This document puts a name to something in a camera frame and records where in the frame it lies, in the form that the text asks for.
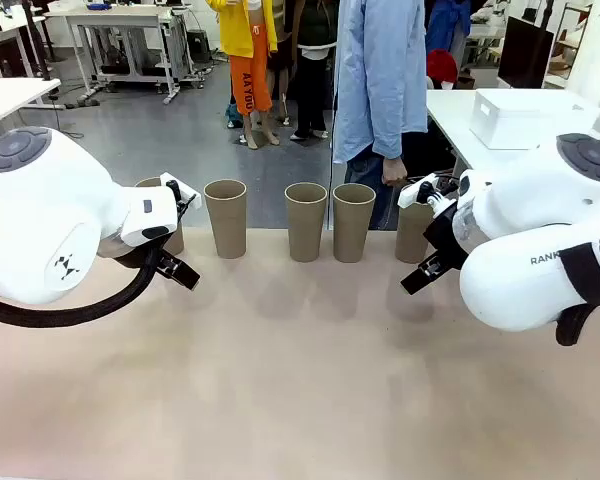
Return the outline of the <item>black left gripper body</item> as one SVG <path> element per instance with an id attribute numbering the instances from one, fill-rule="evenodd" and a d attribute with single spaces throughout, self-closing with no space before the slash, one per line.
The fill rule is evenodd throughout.
<path id="1" fill-rule="evenodd" d="M 122 265 L 126 268 L 157 267 L 162 257 L 161 245 L 158 243 L 146 243 L 123 255 Z"/>

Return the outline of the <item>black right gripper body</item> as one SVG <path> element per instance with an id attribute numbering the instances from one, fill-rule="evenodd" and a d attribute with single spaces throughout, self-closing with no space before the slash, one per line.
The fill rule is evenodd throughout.
<path id="1" fill-rule="evenodd" d="M 453 231 L 453 218 L 457 206 L 452 204 L 435 216 L 424 231 L 424 237 L 434 248 L 434 252 L 426 259 L 429 265 L 440 268 L 461 268 L 468 253 L 460 246 Z"/>

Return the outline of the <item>person's left hand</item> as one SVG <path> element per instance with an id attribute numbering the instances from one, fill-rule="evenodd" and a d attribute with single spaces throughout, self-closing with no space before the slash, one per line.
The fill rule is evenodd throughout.
<path id="1" fill-rule="evenodd" d="M 385 157 L 382 163 L 382 183 L 390 187 L 402 187 L 408 179 L 407 169 L 401 157 Z"/>

